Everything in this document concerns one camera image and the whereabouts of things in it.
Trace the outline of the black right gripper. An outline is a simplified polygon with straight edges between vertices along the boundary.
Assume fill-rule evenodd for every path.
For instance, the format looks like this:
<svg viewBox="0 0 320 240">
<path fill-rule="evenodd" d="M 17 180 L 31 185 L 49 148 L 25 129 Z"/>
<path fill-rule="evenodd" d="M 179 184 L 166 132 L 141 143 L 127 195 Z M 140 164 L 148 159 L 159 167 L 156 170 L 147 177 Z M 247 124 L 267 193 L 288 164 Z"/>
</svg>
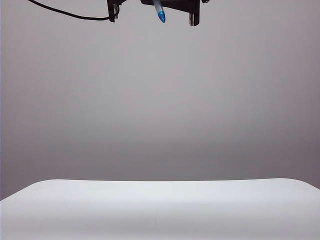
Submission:
<svg viewBox="0 0 320 240">
<path fill-rule="evenodd" d="M 118 18 L 122 0 L 107 0 L 109 21 L 114 23 Z M 170 8 L 189 13 L 189 25 L 195 27 L 200 24 L 200 1 L 199 0 L 141 0 L 144 5 L 154 5 L 155 9 L 164 11 L 164 8 Z"/>
</svg>

